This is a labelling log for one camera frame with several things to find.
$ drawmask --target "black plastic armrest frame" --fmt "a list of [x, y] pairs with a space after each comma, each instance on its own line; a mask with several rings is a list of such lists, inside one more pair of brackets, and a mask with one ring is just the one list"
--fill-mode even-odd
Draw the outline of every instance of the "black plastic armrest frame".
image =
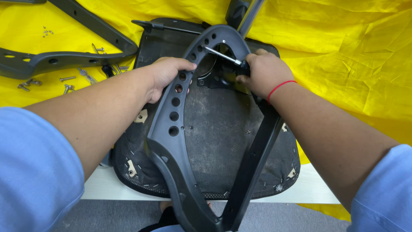
[[[0, 76], [24, 80], [38, 74], [60, 69], [117, 64], [137, 53], [136, 43], [97, 15], [82, 7], [75, 0], [49, 1], [123, 52], [117, 54], [45, 52], [36, 55], [0, 48]], [[45, 1], [18, 2], [43, 3]]]
[[[236, 29], [215, 25], [192, 42], [183, 58], [199, 64], [207, 54], [201, 45], [213, 48], [222, 43], [232, 50], [236, 59], [243, 60], [250, 53]], [[180, 71], [166, 88], [147, 135], [147, 155], [165, 178], [175, 215], [185, 231], [237, 231], [283, 120], [265, 100], [254, 96], [264, 119], [242, 159], [223, 214], [216, 217], [196, 184], [186, 150], [183, 114], [193, 72]]]

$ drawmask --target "blue shirt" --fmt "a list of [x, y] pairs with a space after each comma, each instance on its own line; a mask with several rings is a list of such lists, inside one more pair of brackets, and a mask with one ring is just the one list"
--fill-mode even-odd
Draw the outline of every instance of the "blue shirt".
[[[83, 194], [76, 152], [30, 111], [0, 108], [0, 159], [0, 231], [49, 231]], [[410, 146], [392, 148], [376, 165], [352, 201], [351, 218], [348, 231], [412, 231]]]

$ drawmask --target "yellow tarp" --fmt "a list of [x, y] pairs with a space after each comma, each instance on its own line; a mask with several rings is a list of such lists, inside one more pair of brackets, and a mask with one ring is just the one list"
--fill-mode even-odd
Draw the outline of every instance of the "yellow tarp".
[[[139, 43], [142, 28], [133, 19], [171, 17], [225, 24], [229, 0], [78, 0]], [[276, 46], [305, 88], [347, 110], [401, 143], [412, 145], [412, 1], [267, 0], [248, 37]], [[19, 52], [93, 52], [91, 43], [119, 52], [51, 3], [0, 3], [0, 47]], [[52, 30], [42, 37], [43, 26]], [[132, 60], [123, 65], [131, 65]], [[86, 69], [97, 80], [99, 68]], [[61, 95], [58, 79], [88, 86], [75, 69], [42, 74], [43, 86], [17, 89], [21, 80], [0, 78], [0, 107], [23, 107]], [[339, 210], [324, 210], [341, 219]]]

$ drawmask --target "left hand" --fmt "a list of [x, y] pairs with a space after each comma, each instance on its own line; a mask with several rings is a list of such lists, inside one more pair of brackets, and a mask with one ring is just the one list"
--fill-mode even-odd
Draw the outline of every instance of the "left hand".
[[156, 103], [162, 96], [163, 89], [172, 82], [179, 71], [193, 71], [196, 69], [196, 64], [182, 58], [161, 57], [144, 69], [152, 80], [148, 90], [148, 102]]

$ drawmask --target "forearm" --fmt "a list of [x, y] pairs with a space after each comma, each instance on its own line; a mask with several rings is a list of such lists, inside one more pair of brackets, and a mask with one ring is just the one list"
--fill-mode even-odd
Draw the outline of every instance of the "forearm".
[[67, 138], [87, 180], [148, 101], [149, 81], [145, 69], [136, 69], [25, 109]]
[[399, 143], [295, 83], [270, 97], [305, 154], [350, 212], [360, 185]]

